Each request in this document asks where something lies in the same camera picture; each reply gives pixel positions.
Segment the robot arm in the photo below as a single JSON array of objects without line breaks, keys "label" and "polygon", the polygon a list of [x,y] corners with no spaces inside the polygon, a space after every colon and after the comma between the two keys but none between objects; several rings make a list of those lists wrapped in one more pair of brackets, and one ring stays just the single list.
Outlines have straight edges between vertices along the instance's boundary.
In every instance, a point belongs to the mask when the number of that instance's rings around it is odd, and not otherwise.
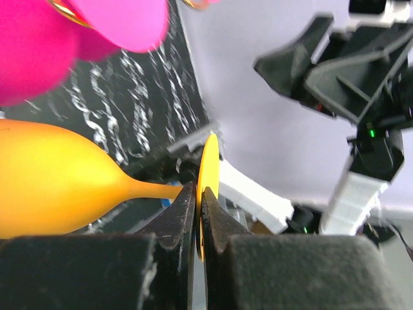
[{"label": "robot arm", "polygon": [[278,94],[357,127],[347,164],[322,215],[321,234],[356,233],[401,168],[401,129],[412,126],[410,1],[351,0],[349,12],[347,28],[330,34],[318,63],[310,58],[332,16],[317,16],[295,43],[259,58],[254,67]]}]

